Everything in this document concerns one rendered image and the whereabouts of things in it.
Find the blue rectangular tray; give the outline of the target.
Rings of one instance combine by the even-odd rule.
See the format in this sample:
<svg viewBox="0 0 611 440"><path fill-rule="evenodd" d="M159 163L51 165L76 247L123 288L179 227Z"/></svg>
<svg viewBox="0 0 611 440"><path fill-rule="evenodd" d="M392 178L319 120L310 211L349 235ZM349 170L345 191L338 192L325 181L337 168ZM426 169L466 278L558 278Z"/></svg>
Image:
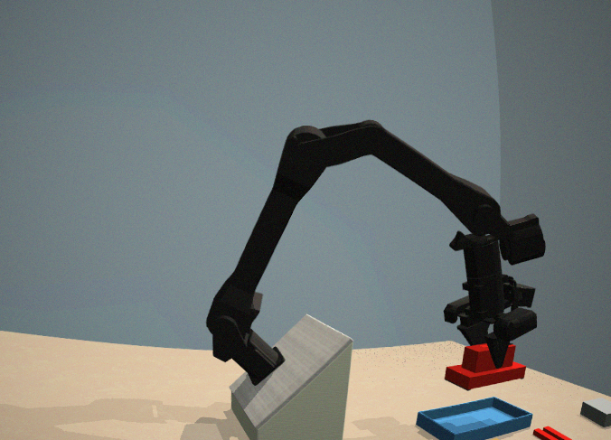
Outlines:
<svg viewBox="0 0 611 440"><path fill-rule="evenodd" d="M532 415L492 397L419 411L416 425L438 440L485 440L530 427Z"/></svg>

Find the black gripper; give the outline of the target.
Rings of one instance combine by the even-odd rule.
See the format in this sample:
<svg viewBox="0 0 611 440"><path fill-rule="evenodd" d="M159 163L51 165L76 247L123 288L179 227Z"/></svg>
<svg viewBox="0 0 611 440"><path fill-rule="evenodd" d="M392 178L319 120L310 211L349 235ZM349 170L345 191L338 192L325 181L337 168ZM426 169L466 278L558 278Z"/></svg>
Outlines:
<svg viewBox="0 0 611 440"><path fill-rule="evenodd" d="M537 328L537 315L519 307L503 313L510 301L504 300L503 284L508 282L508 275L502 275L502 270L488 277L466 278L462 285L463 290L469 291L468 296L446 306L445 322L456 323L459 316L458 331L470 346L487 343L494 366L499 369L510 342ZM493 332L488 333L493 323Z"/></svg>

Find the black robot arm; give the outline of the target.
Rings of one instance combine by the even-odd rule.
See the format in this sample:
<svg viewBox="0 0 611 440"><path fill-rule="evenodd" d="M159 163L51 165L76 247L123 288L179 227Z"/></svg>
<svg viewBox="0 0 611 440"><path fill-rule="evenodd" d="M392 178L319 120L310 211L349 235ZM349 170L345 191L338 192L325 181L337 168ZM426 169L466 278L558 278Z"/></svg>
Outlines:
<svg viewBox="0 0 611 440"><path fill-rule="evenodd" d="M460 230L449 246L464 250L466 276L488 277L511 265L543 257L546 245L539 218L529 214L507 221L498 202L482 187L448 173L377 121L350 125L300 126L287 136L273 188L258 216L240 262L214 296L206 319L212 356L233 359L257 386L285 362L252 329L262 295L256 287L291 218L326 167L372 154L441 200L470 230ZM486 235L490 234L490 235ZM498 241L499 240L499 241ZM500 250L499 250L500 247Z"/></svg>

